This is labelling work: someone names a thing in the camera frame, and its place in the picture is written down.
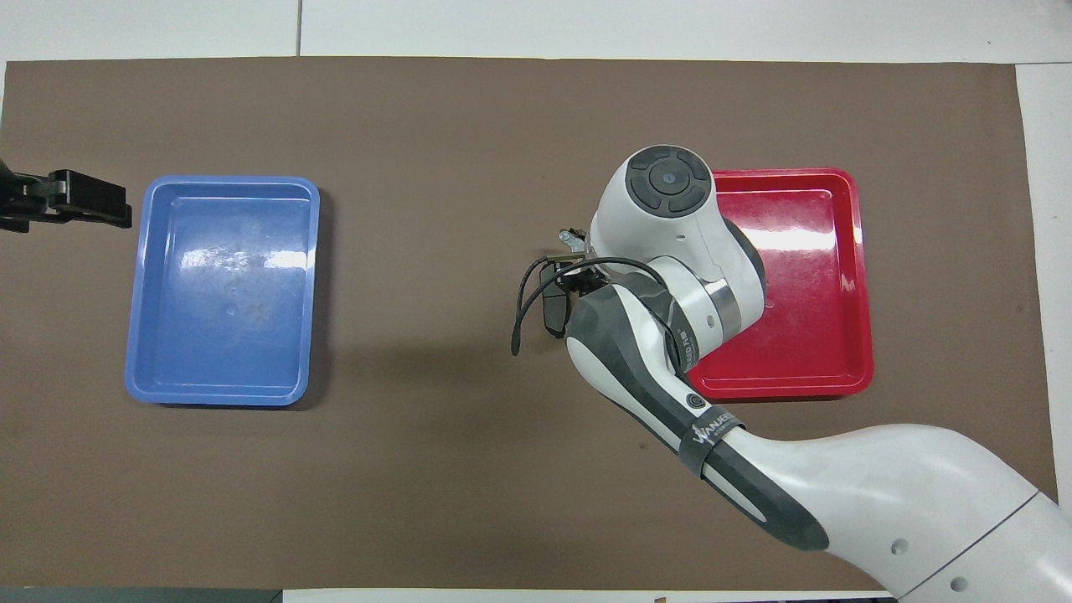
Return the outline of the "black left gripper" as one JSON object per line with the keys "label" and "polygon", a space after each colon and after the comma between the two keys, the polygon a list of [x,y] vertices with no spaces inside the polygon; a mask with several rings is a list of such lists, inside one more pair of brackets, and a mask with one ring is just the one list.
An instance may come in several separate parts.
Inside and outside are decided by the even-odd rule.
{"label": "black left gripper", "polygon": [[[46,195],[34,193],[34,188],[47,188],[51,180],[58,188],[51,194],[53,214],[49,214]],[[51,178],[17,173],[1,161],[1,229],[26,234],[33,222],[70,221],[130,229],[126,188],[73,170],[54,171]]]}

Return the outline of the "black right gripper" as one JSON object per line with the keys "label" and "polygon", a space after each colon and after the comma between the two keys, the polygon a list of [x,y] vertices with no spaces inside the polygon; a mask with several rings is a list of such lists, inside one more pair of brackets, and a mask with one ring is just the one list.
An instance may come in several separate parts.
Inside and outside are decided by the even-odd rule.
{"label": "black right gripper", "polygon": [[604,258],[587,258],[586,255],[564,255],[563,267],[568,271],[563,275],[563,292],[567,296],[585,296],[600,290],[611,279],[606,274]]}

